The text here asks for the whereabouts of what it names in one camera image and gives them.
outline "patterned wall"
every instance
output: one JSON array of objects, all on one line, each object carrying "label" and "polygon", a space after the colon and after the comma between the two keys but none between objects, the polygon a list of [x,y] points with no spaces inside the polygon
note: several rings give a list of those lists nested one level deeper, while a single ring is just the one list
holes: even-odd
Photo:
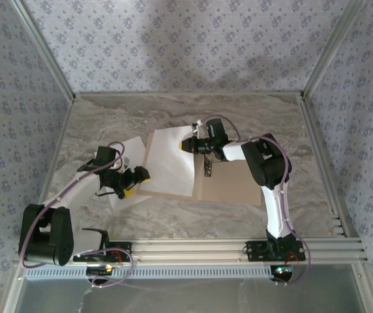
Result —
[{"label": "patterned wall", "polygon": [[22,212],[38,201],[66,110],[18,16],[0,0],[0,294],[17,258]]},{"label": "patterned wall", "polygon": [[373,1],[359,13],[312,100],[338,193],[373,268]]},{"label": "patterned wall", "polygon": [[301,90],[346,1],[27,3],[80,93]]}]

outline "brown cardboard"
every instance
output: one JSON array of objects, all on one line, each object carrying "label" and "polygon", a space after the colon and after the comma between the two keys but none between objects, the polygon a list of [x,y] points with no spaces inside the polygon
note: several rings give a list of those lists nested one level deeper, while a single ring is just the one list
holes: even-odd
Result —
[{"label": "brown cardboard", "polygon": [[[143,166],[146,165],[153,133],[149,134]],[[203,200],[230,204],[261,205],[261,189],[253,180],[246,161],[213,162],[211,177],[204,176],[204,156],[194,155],[195,182],[191,197],[147,192],[138,189],[139,195],[162,196],[171,199]]]}]

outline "white paper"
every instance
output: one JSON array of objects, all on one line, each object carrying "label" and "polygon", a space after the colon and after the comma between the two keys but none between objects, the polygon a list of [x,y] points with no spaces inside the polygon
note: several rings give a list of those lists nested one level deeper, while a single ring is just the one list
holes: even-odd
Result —
[{"label": "white paper", "polygon": [[[125,146],[124,157],[127,157],[130,160],[130,165],[128,166],[131,169],[134,169],[136,166],[141,166],[143,164],[143,159],[145,157],[146,148],[142,142],[142,139],[137,136],[135,138],[129,139],[123,142]],[[121,150],[119,144],[112,145],[114,149]],[[107,192],[113,192],[111,188],[106,187]],[[150,196],[139,196],[136,194],[136,187],[134,187],[134,194],[125,199],[119,199],[116,194],[110,194],[108,197],[110,199],[111,206],[114,210],[122,210],[126,207],[130,207],[136,203],[142,202],[146,199],[149,199]]]},{"label": "white paper", "polygon": [[155,130],[146,160],[151,180],[141,184],[140,190],[192,196],[194,155],[179,148],[179,144],[191,134],[191,126]]}]

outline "yellow object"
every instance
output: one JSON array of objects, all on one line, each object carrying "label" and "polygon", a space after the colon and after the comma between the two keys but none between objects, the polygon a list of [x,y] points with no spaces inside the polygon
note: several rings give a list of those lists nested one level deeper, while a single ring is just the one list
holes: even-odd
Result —
[{"label": "yellow object", "polygon": [[130,197],[134,193],[134,188],[131,188],[130,190],[124,189],[124,198]]}]

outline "marble surface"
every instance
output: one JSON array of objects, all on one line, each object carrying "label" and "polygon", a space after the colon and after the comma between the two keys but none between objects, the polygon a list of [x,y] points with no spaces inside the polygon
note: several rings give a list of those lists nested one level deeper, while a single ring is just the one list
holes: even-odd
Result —
[{"label": "marble surface", "polygon": [[[293,225],[304,237],[333,235],[331,214],[298,105],[257,95],[142,95],[77,97],[49,196],[72,179],[99,145],[141,136],[154,129],[189,125],[210,113],[228,116],[242,136],[274,134],[293,164],[288,197]],[[261,207],[153,197],[113,210],[107,197],[91,197],[72,219],[75,229],[96,227],[110,237],[211,238],[265,237],[267,214]]]}]

